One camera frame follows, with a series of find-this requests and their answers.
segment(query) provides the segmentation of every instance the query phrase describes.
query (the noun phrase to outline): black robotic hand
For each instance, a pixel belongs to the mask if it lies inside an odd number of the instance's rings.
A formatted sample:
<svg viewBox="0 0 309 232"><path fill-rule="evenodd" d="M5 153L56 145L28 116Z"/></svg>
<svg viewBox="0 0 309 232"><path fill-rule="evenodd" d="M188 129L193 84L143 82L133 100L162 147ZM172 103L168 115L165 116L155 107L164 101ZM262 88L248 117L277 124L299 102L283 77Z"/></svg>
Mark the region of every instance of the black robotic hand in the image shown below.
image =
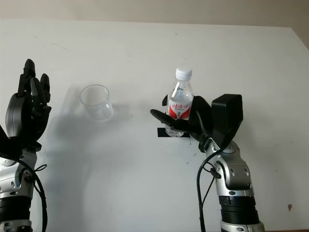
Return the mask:
<svg viewBox="0 0 309 232"><path fill-rule="evenodd" d="M172 130L190 133L199 141L199 149L205 152L205 145L212 138L219 147L226 147L234 138L243 119L242 97L224 94L213 100L211 106L201 96L194 96L189 120L173 119L158 110L150 113Z"/></svg>
<svg viewBox="0 0 309 232"><path fill-rule="evenodd" d="M34 144L45 131L51 107L49 77L43 74L41 81L35 77L35 67L31 59L25 63L20 75L18 92L10 100L5 124L9 138L0 126L0 156L17 159L24 145Z"/></svg>

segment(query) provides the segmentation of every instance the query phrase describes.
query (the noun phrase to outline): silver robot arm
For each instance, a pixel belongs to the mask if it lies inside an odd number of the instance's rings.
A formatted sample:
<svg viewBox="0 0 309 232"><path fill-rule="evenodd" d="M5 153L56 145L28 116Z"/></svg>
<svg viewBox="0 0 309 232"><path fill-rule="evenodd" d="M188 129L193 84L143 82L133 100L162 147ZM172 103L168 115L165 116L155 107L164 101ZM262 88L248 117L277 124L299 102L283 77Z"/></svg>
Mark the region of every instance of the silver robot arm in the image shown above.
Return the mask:
<svg viewBox="0 0 309 232"><path fill-rule="evenodd" d="M217 150L219 147L211 141L206 155L209 156ZM221 231L264 232L264 225L255 209L250 170L240 157L240 149L236 143L231 142L210 163L219 174L215 178L215 184L221 205Z"/></svg>
<svg viewBox="0 0 309 232"><path fill-rule="evenodd" d="M22 150L21 160L34 169L36 148ZM33 195L31 173L20 163L0 160L0 232L30 232L30 206Z"/></svg>

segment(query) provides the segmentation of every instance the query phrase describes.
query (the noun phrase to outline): white wall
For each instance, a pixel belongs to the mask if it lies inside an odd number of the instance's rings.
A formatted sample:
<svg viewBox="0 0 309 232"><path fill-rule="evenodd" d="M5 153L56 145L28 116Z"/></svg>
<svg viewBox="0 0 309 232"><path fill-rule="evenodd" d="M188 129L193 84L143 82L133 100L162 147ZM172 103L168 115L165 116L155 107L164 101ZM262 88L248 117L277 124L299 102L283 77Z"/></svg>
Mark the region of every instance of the white wall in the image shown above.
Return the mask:
<svg viewBox="0 0 309 232"><path fill-rule="evenodd" d="M196 174L205 154L194 140L158 139L162 124L149 113L164 110L182 62L192 65L194 93L207 101L243 96L235 142L265 228L309 227L309 51L291 29L0 20L0 43L1 125L25 60L34 60L37 76L50 76L52 111L37 162L48 164L39 175L49 232L199 231ZM109 123L83 118L78 87L94 83L110 90ZM210 181L202 175L203 192ZM206 204L207 231L220 231L215 188ZM35 232L40 207L34 193Z"/></svg>
<svg viewBox="0 0 309 232"><path fill-rule="evenodd" d="M0 0L0 18L291 27L309 46L308 0Z"/></svg>

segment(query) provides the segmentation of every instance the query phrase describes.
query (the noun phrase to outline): black tape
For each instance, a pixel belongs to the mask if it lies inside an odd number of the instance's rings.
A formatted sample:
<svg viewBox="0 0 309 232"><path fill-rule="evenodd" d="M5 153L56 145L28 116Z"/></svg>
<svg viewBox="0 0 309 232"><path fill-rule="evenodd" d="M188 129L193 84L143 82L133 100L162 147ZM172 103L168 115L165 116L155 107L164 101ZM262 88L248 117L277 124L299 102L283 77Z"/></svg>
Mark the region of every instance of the black tape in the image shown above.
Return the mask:
<svg viewBox="0 0 309 232"><path fill-rule="evenodd" d="M168 134L166 134L165 128L160 128L158 127L158 137L171 137ZM181 137L179 138L190 138L190 134L189 133L184 133Z"/></svg>

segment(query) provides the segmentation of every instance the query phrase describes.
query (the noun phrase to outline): white bottle cap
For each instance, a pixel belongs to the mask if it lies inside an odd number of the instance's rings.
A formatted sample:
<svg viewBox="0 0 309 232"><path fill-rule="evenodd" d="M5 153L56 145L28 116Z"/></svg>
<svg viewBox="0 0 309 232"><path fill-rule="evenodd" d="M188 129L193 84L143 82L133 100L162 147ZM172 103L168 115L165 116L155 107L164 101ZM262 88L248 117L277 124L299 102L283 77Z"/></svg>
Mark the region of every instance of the white bottle cap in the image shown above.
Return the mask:
<svg viewBox="0 0 309 232"><path fill-rule="evenodd" d="M180 81L189 81L192 76L192 69L181 66L176 69L176 79Z"/></svg>

